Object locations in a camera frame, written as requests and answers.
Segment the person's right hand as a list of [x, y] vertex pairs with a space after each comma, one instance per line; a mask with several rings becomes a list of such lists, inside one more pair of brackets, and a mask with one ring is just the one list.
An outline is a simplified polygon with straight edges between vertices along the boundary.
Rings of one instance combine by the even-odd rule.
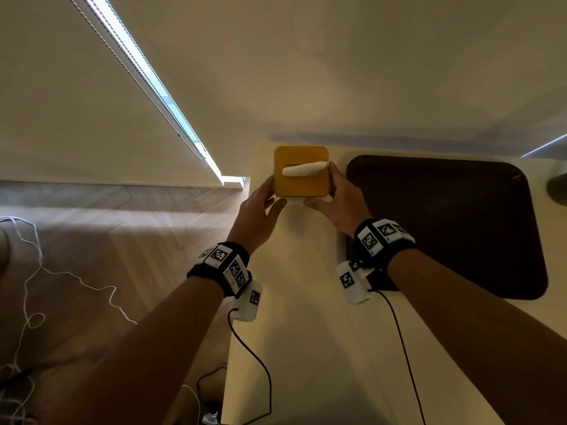
[[332, 212], [323, 214], [340, 232], [354, 238], [357, 228], [374, 219], [360, 188], [346, 179], [334, 162], [328, 165], [331, 183]]

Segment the dark brown tray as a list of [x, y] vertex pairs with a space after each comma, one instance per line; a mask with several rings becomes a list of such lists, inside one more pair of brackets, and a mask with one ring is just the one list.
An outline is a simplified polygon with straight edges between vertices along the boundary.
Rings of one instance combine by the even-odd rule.
[[418, 249], [504, 299], [548, 288], [528, 179], [510, 163], [362, 155], [346, 178], [376, 219], [398, 222]]

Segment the person's right forearm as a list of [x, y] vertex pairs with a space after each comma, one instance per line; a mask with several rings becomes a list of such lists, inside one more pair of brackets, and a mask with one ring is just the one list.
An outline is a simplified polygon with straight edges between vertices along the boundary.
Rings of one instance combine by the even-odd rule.
[[506, 425], [567, 425], [567, 339], [417, 249], [388, 276]]

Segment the black wristband with marker tags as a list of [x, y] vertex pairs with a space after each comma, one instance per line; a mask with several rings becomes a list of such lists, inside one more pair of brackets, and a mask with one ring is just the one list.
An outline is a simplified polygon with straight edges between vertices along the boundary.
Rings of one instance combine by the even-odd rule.
[[223, 290], [224, 297], [238, 299], [252, 280], [247, 269], [249, 261], [250, 254], [241, 244], [231, 241], [216, 243], [199, 255], [187, 278], [214, 280]]
[[388, 219], [366, 219], [355, 230], [354, 251], [366, 268], [386, 272], [393, 257], [403, 250], [416, 249], [415, 239]]

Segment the white tissue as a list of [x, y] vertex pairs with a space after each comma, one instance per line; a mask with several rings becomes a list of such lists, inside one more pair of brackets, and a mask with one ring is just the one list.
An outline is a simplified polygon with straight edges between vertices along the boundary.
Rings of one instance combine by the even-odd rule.
[[317, 161], [299, 165], [287, 165], [282, 170], [285, 177], [316, 177], [329, 165], [329, 161]]

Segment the dark round object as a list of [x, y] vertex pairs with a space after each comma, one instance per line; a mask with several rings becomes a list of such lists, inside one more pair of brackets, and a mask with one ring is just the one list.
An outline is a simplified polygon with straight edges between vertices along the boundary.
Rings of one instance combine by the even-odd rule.
[[567, 172], [550, 178], [546, 188], [551, 200], [558, 205], [567, 207]]

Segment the tissue box with yellow lid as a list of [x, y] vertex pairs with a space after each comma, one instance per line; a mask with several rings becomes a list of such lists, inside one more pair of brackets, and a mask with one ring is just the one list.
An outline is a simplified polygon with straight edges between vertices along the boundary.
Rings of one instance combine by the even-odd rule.
[[[284, 170], [295, 166], [323, 163], [309, 176], [286, 176]], [[322, 198], [331, 190], [329, 152], [324, 146], [279, 146], [274, 151], [273, 191], [283, 198]]]

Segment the person's left hand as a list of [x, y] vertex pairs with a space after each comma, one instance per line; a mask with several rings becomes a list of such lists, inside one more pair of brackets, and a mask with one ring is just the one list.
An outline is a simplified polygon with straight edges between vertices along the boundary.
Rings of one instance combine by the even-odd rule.
[[270, 239], [277, 223], [269, 222], [266, 217], [266, 201], [277, 198], [273, 184], [274, 176], [271, 175], [241, 203], [226, 239], [241, 244], [250, 256]]

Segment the person's left forearm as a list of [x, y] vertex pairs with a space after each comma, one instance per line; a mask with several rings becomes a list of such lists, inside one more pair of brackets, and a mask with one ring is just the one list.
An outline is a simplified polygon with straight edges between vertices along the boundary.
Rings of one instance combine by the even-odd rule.
[[161, 425], [224, 299], [190, 277], [51, 409], [44, 425]]

